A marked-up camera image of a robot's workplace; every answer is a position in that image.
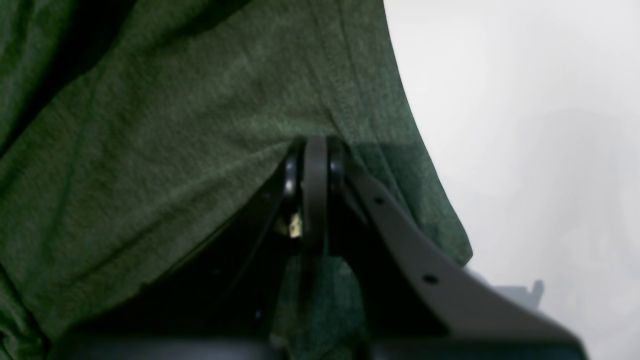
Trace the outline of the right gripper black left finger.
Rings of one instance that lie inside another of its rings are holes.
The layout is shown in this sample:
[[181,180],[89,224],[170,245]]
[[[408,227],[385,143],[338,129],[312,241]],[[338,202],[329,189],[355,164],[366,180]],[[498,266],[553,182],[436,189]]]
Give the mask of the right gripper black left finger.
[[214,239],[114,309],[73,328],[69,346],[265,346],[288,262],[321,255],[329,141],[296,139]]

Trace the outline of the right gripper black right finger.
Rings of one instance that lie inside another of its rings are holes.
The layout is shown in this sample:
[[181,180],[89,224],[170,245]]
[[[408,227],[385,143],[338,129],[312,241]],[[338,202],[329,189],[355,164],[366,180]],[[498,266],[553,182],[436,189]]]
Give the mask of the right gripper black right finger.
[[375,342],[578,346],[560,324],[469,275],[416,225],[390,191],[327,139],[328,246],[355,273]]

